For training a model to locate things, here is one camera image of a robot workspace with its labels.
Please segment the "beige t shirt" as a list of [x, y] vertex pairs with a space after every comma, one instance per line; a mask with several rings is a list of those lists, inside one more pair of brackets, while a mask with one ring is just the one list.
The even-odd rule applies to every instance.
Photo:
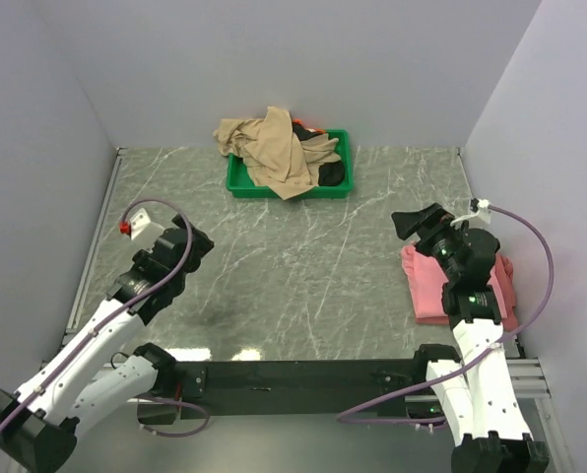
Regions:
[[320, 187], [311, 182], [294, 121], [287, 110], [270, 106], [263, 118], [221, 120], [214, 138], [221, 155], [242, 160], [254, 185], [289, 200]]

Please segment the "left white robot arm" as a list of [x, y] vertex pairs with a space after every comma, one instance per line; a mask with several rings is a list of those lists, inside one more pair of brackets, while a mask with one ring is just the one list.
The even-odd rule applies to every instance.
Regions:
[[138, 250], [69, 344], [14, 392], [0, 389], [0, 449], [30, 472], [56, 472], [78, 439], [123, 402], [175, 393], [176, 360], [152, 343], [110, 374], [95, 376], [184, 291], [186, 276], [214, 246], [191, 227], [166, 229], [151, 249]]

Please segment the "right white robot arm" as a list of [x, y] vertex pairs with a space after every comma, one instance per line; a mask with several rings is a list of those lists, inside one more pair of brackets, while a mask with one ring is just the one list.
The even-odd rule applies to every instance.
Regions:
[[391, 218], [398, 238], [417, 236], [416, 251], [433, 258], [447, 279], [441, 302], [458, 347], [421, 347], [410, 373], [415, 389], [438, 397], [455, 442], [452, 471], [546, 471], [549, 449], [520, 412], [489, 281], [498, 239], [437, 203]]

